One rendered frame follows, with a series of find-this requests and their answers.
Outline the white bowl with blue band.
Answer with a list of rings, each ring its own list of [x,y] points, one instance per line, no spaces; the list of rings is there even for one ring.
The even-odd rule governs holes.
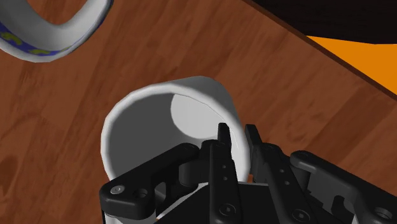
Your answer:
[[[43,63],[64,57],[100,27],[114,0],[87,0],[67,22],[43,19],[27,0],[0,0],[0,49],[18,59]]]

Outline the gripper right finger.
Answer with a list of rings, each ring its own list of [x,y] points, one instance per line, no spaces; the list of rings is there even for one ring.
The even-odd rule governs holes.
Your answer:
[[[304,150],[285,155],[247,124],[254,183],[268,186],[280,224],[397,224],[397,197]]]

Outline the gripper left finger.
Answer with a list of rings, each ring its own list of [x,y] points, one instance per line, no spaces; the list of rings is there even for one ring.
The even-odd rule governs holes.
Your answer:
[[[102,217],[144,220],[160,215],[181,197],[207,183],[205,224],[242,224],[242,208],[228,125],[201,147],[181,143],[104,184],[99,191]]]

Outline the white cup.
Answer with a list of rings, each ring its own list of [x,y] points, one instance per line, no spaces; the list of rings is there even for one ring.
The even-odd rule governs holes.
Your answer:
[[[109,181],[181,144],[201,147],[218,138],[228,125],[237,181],[247,178],[249,148],[232,98],[219,82],[204,76],[148,85],[131,92],[107,115],[101,134],[101,156]],[[102,217],[103,224],[154,224],[177,210],[177,222],[205,224],[209,188],[198,184],[160,215],[144,220]]]

